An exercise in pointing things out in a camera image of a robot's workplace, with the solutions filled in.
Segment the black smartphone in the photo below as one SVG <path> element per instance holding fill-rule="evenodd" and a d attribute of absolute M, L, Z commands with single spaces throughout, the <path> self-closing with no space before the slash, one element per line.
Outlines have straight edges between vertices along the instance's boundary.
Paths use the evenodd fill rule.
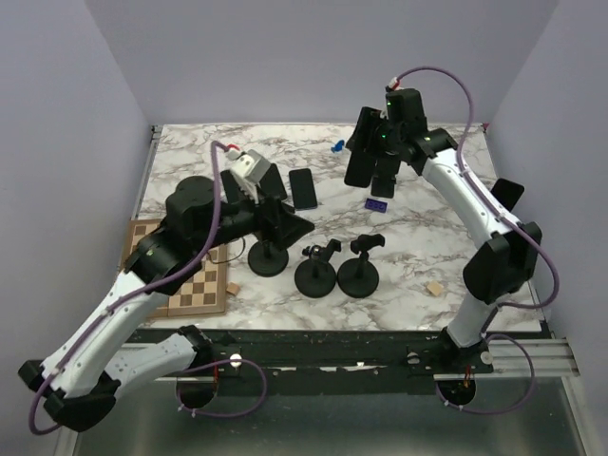
<path fill-rule="evenodd" d="M 490 190 L 496 201 L 509 212 L 513 211 L 523 192 L 523 185 L 504 178 L 498 178 Z"/>
<path fill-rule="evenodd" d="M 377 159 L 360 147 L 348 142 L 346 148 L 351 152 L 344 183 L 351 187 L 367 188 L 371 185 Z"/>
<path fill-rule="evenodd" d="M 259 189 L 263 196 L 278 198 L 284 201 L 288 198 L 286 188 L 280 176 L 278 167 L 272 163 L 259 182 Z"/>

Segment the blue-edged smartphone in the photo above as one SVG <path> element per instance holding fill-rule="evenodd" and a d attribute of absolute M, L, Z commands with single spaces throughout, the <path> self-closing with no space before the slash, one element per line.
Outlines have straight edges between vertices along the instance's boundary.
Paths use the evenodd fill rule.
<path fill-rule="evenodd" d="M 295 210 L 315 209 L 318 205 L 312 171 L 309 168 L 291 170 L 289 173 L 292 200 Z"/>

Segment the tall black round phone stand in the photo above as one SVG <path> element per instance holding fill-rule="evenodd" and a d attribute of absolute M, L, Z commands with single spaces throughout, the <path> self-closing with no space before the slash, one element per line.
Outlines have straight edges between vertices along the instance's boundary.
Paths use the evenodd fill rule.
<path fill-rule="evenodd" d="M 360 235 L 350 244 L 356 258 L 342 263 L 337 273 L 337 284 L 342 292 L 353 298 L 365 298 L 372 295 L 379 284 L 376 267 L 370 263 L 369 250 L 384 247 L 385 238 L 381 234 Z"/>

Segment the black round-base phone stand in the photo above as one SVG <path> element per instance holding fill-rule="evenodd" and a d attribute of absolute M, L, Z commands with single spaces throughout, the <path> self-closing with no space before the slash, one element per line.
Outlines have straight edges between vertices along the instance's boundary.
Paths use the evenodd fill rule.
<path fill-rule="evenodd" d="M 268 241 L 258 241 L 249 250 L 247 261 L 257 276 L 273 277 L 281 274 L 289 262 L 287 250 L 281 250 Z"/>

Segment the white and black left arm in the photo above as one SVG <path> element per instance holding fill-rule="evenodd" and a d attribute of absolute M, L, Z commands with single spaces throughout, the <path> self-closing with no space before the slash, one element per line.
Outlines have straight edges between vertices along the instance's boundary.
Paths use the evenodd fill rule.
<path fill-rule="evenodd" d="M 56 427 L 82 432 L 99 424 L 127 392 L 166 374 L 204 373 L 212 341 L 185 326 L 132 358 L 116 353 L 143 321 L 202 268 L 209 250 L 255 235 L 285 250 L 314 224 L 275 197 L 229 204 L 220 183 L 182 180 L 166 199 L 165 217 L 127 258 L 110 291 L 79 330 L 42 361 L 28 360 L 19 377 Z"/>

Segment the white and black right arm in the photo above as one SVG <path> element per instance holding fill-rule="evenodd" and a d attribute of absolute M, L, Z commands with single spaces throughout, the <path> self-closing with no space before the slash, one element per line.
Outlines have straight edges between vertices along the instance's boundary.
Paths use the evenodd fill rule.
<path fill-rule="evenodd" d="M 483 186 L 446 130 L 429 129 L 418 90 L 389 91 L 385 101 L 384 109 L 361 108 L 346 142 L 351 157 L 344 182 L 391 199 L 405 163 L 441 194 L 464 224 L 477 252 L 463 270 L 465 298 L 443 330 L 446 343 L 437 349 L 444 370 L 460 371 L 497 313 L 498 300 L 531 278 L 542 231 L 512 214 L 516 197 L 503 199 Z"/>

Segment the teal smartphone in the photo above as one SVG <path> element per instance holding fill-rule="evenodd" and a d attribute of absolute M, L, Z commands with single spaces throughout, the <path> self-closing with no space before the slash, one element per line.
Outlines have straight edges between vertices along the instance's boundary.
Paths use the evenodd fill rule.
<path fill-rule="evenodd" d="M 229 170 L 220 172 L 224 194 L 228 203 L 237 203 L 242 200 L 241 189 Z"/>

